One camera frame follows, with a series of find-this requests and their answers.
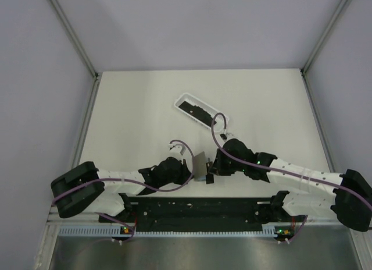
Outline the black VIP credit card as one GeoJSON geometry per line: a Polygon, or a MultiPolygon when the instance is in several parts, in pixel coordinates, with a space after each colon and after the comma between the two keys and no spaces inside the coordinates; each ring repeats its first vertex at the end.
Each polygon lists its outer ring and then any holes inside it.
{"type": "Polygon", "coordinates": [[[207,162],[206,163],[206,169],[207,169],[207,174],[205,176],[206,184],[213,184],[214,183],[214,175],[210,172],[210,169],[211,169],[212,165],[213,165],[212,162],[207,162]]]}

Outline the grey leather card holder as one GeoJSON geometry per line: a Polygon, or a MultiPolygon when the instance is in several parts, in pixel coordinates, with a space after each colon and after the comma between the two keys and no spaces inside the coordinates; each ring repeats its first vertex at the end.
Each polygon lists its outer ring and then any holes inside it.
{"type": "Polygon", "coordinates": [[[197,154],[194,158],[194,180],[196,182],[202,182],[206,180],[206,176],[208,173],[208,166],[207,163],[209,160],[207,159],[205,152],[202,151],[197,154]]]}

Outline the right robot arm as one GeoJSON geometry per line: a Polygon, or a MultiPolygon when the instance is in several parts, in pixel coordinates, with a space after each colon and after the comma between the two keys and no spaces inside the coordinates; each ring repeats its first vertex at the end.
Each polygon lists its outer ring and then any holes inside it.
{"type": "Polygon", "coordinates": [[[371,224],[371,186],[357,171],[327,173],[311,170],[266,152],[254,153],[236,138],[216,151],[211,173],[243,173],[255,181],[280,186],[258,216],[284,221],[290,216],[336,219],[347,228],[366,232],[371,224]]]}

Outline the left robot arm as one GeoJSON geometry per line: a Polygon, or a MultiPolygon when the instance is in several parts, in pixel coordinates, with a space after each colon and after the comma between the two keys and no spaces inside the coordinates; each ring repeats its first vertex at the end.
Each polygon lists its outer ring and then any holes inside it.
{"type": "Polygon", "coordinates": [[[183,188],[193,175],[194,170],[189,170],[186,160],[175,157],[132,172],[98,169],[88,161],[52,181],[52,203],[61,218],[92,212],[123,222],[132,213],[127,197],[173,192],[183,188]]]}

